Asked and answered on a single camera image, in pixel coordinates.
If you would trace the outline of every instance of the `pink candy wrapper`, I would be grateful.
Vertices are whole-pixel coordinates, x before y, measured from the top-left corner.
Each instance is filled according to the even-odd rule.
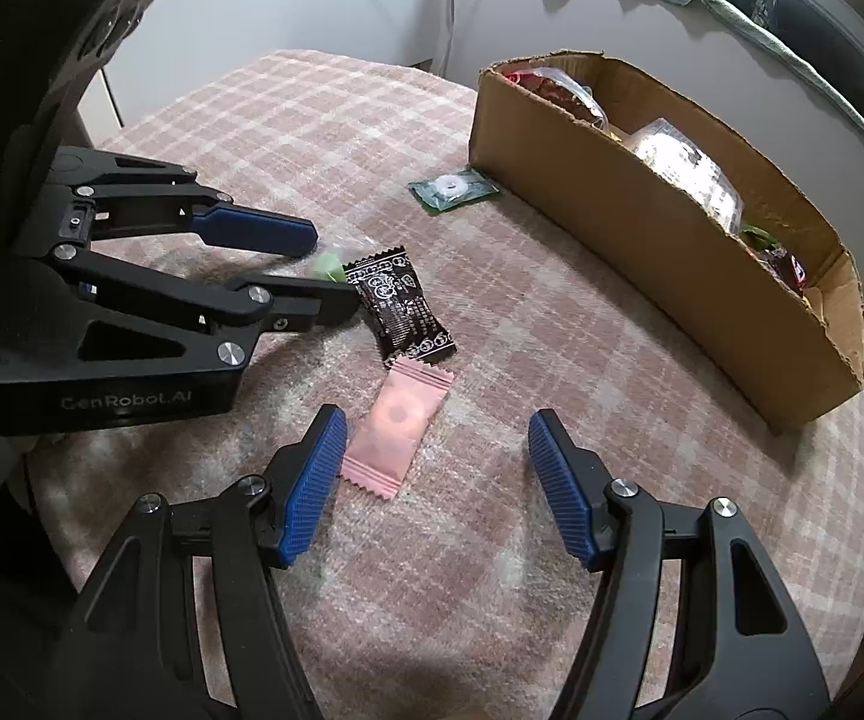
[[[380,498],[398,493],[452,378],[425,362],[395,360],[376,402],[355,427],[339,475]]]

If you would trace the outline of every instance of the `tablecloth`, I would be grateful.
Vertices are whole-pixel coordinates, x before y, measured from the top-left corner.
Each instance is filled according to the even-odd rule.
[[[433,215],[407,182],[464,165],[475,94],[421,71],[277,52],[106,147],[191,165],[237,202],[315,221],[352,255],[404,245],[459,346],[455,383],[392,501],[341,482],[311,550],[278,577],[326,716],[547,716],[597,579],[565,554],[525,453],[529,416],[558,410],[579,445],[652,495],[736,500],[789,587],[829,686],[864,630],[864,391],[776,436],[659,309],[570,235],[503,194]],[[223,281],[306,262],[213,250],[193,236],[103,242],[172,274]],[[234,410],[69,437],[32,458],[40,514],[81,585],[130,504],[215,495],[297,440],[323,402],[354,422],[386,370],[357,320],[265,336]],[[640,701],[664,687],[675,563]],[[208,565],[199,566],[201,580]],[[213,694],[232,699],[200,585]]]

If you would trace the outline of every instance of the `brown cardboard box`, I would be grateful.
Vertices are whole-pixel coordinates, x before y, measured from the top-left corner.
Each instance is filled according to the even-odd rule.
[[[664,118],[712,157],[741,195],[744,220],[805,266],[824,319],[635,154],[502,76],[542,65],[589,86],[620,130]],[[803,425],[864,388],[861,285],[835,230],[738,133],[643,71],[579,52],[493,65],[479,81],[469,162],[632,281],[773,428]]]

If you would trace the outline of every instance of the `black candy packet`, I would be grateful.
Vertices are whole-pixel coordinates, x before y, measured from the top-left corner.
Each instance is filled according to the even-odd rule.
[[[371,254],[343,266],[349,284],[362,295],[376,319],[386,367],[404,354],[438,362],[456,352],[455,341],[439,324],[422,294],[419,276],[402,247]]]

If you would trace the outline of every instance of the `blue textured grip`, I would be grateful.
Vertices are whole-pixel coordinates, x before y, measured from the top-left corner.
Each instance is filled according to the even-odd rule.
[[[315,248],[319,233],[304,218],[258,214],[236,206],[213,208],[194,215],[192,232],[210,247],[241,248],[304,257]]]
[[[339,475],[346,438],[346,415],[341,409],[336,409],[325,424],[285,504],[285,535],[278,546],[285,565],[292,565],[312,543],[325,499]]]
[[[565,550],[589,567],[597,552],[592,541],[589,503],[575,483],[565,456],[545,420],[537,413],[529,420],[529,457],[532,465],[536,466],[545,499],[565,542]]]

